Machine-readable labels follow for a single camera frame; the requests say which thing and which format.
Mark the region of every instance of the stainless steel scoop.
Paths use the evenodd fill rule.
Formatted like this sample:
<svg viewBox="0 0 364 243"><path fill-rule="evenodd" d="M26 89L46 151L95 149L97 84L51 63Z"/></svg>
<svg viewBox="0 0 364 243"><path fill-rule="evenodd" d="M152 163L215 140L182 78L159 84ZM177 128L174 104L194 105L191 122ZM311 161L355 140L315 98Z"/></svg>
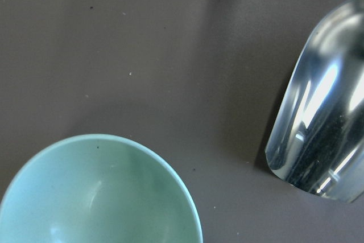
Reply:
<svg viewBox="0 0 364 243"><path fill-rule="evenodd" d="M309 193L352 202L364 192L364 0L313 30L266 146L270 169Z"/></svg>

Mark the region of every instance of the dark brown surface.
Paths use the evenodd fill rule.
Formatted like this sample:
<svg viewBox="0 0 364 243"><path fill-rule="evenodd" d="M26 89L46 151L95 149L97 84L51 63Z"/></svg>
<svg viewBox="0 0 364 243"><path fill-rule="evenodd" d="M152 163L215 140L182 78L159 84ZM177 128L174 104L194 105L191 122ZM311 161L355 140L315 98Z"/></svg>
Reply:
<svg viewBox="0 0 364 243"><path fill-rule="evenodd" d="M140 142L181 176L205 242L364 242L343 204L264 158L293 66L345 0L0 0L0 196L71 135Z"/></svg>

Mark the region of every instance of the bowl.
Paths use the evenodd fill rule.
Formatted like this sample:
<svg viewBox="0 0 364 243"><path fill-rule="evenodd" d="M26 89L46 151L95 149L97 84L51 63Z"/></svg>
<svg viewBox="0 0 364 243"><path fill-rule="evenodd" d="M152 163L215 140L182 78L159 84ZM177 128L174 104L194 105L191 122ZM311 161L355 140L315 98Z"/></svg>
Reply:
<svg viewBox="0 0 364 243"><path fill-rule="evenodd" d="M202 242L177 173L126 138L57 142L18 172L0 205L0 242Z"/></svg>

